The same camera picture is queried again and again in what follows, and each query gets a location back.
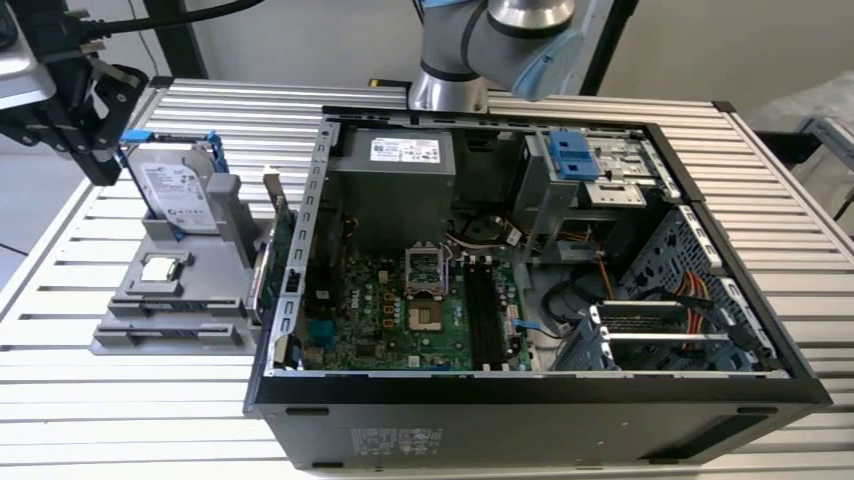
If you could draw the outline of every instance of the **motherboard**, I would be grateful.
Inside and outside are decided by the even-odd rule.
[[[532,370],[510,264],[449,261],[430,245],[406,253],[348,259],[338,314],[310,321],[306,368]]]

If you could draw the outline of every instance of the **floor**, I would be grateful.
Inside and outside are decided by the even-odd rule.
[[[50,151],[0,153],[0,288],[81,184],[77,164]]]

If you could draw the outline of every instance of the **metal extrusion table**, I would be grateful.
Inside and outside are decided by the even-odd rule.
[[[179,80],[137,125],[225,138],[242,197],[270,215],[266,165],[300,206],[324,104],[404,108],[400,89]],[[493,93],[493,112],[658,123],[836,406],[702,467],[341,472],[349,478],[854,476],[854,245],[736,114],[711,103]],[[82,185],[0,294],[0,477],[263,478],[297,473],[263,422],[242,416],[251,357],[95,357],[87,351],[134,257],[145,205],[123,177]]]

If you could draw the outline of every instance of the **open computer tower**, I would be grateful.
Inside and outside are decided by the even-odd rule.
[[[700,463],[831,404],[660,127],[328,107],[247,414],[298,468]]]

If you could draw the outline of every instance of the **ram slot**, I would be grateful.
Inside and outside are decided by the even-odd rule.
[[[466,310],[472,338],[474,369],[501,370],[505,363],[505,341],[501,331],[493,269],[489,265],[466,266]]]

